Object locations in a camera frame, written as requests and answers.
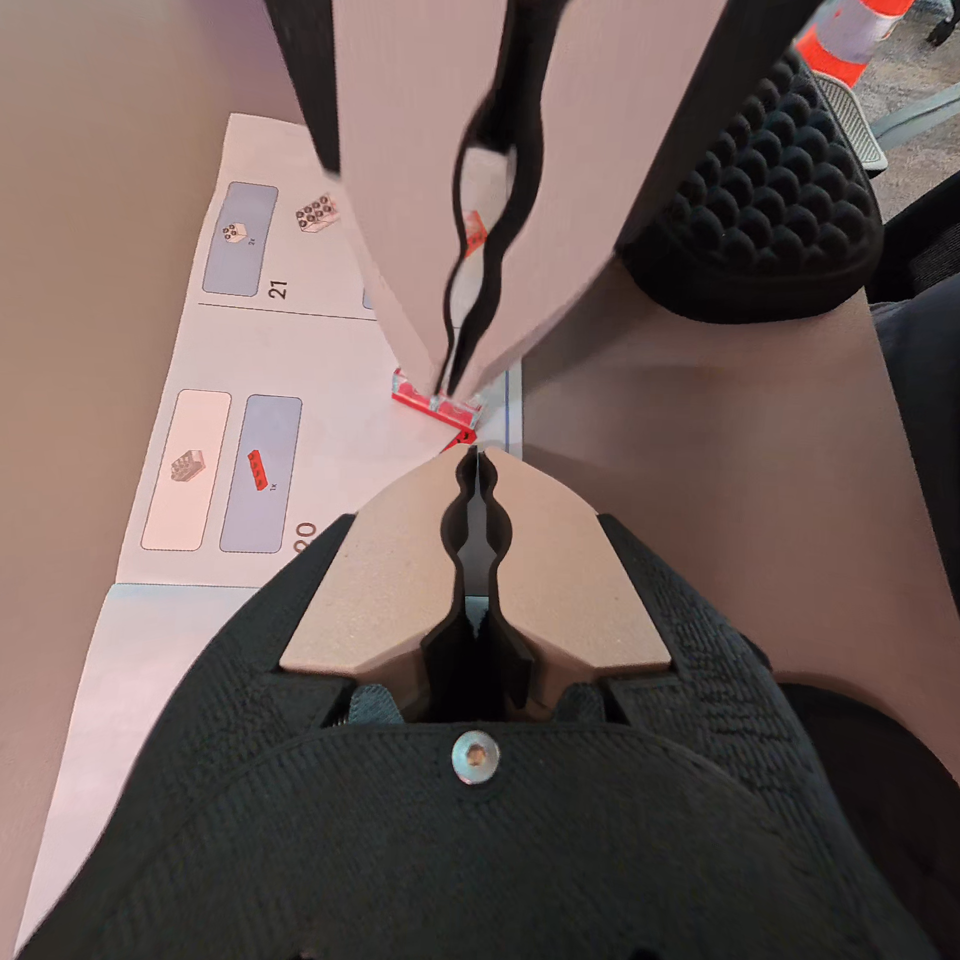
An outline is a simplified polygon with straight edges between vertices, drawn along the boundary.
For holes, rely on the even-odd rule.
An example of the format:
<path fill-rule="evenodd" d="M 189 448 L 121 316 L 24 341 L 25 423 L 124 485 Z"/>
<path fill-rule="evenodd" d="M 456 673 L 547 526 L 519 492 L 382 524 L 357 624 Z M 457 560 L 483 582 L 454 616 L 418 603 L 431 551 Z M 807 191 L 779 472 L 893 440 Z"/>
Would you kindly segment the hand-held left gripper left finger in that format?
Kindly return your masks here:
<path fill-rule="evenodd" d="M 452 446 L 354 516 L 279 659 L 288 673 L 380 685 L 405 719 L 437 706 L 467 631 L 459 550 L 476 449 Z"/>

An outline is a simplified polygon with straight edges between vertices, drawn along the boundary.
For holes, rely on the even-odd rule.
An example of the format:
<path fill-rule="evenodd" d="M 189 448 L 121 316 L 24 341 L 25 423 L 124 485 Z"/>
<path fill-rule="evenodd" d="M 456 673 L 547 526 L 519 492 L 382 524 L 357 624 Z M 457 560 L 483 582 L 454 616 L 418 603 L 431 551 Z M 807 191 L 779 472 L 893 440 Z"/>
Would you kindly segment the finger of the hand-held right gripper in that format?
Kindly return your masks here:
<path fill-rule="evenodd" d="M 552 330 L 610 259 L 727 2 L 569 2 L 539 96 L 531 209 L 485 268 L 497 304 L 451 369 L 464 399 Z"/>
<path fill-rule="evenodd" d="M 498 79 L 512 2 L 333 2 L 343 219 L 402 372 L 435 393 L 464 252 L 461 150 Z"/>

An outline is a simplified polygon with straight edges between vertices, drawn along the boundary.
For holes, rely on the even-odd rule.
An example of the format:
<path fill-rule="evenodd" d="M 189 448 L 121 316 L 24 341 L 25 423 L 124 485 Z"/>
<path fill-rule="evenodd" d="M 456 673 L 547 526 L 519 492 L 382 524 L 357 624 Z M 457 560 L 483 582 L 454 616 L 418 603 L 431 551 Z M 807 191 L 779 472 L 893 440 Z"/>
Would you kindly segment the instruction booklet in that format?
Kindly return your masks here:
<path fill-rule="evenodd" d="M 216 631 L 331 522 L 451 445 L 394 354 L 304 126 L 234 113 L 13 951 L 66 889 Z"/>

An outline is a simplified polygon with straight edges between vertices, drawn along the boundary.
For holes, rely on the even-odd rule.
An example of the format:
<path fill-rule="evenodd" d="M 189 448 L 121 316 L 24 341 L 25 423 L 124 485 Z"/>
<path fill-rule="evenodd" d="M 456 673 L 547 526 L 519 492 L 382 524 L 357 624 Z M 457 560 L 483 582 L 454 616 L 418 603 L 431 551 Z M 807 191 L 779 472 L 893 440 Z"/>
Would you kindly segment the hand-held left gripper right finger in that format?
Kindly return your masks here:
<path fill-rule="evenodd" d="M 599 513 L 508 452 L 478 456 L 486 507 L 488 624 L 518 714 L 551 714 L 565 691 L 659 674 L 671 655 Z"/>

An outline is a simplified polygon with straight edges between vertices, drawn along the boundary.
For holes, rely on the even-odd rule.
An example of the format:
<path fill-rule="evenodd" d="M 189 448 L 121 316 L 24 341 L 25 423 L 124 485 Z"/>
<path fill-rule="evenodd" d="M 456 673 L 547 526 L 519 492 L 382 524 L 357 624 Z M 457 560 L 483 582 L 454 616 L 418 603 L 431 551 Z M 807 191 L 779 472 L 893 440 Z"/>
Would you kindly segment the orange traffic cone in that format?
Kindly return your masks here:
<path fill-rule="evenodd" d="M 912 1 L 824 1 L 795 46 L 813 71 L 853 88 Z"/>

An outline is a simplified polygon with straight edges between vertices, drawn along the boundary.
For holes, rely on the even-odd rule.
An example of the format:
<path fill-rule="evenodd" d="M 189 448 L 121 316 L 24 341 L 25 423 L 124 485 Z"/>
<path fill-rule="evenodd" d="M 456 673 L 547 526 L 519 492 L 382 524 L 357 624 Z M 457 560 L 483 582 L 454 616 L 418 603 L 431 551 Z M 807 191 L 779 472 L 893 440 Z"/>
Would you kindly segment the thin red toy plate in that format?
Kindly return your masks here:
<path fill-rule="evenodd" d="M 480 396 L 455 401 L 442 390 L 432 394 L 417 390 L 399 366 L 391 375 L 390 395 L 394 401 L 461 432 L 475 431 L 484 409 Z"/>

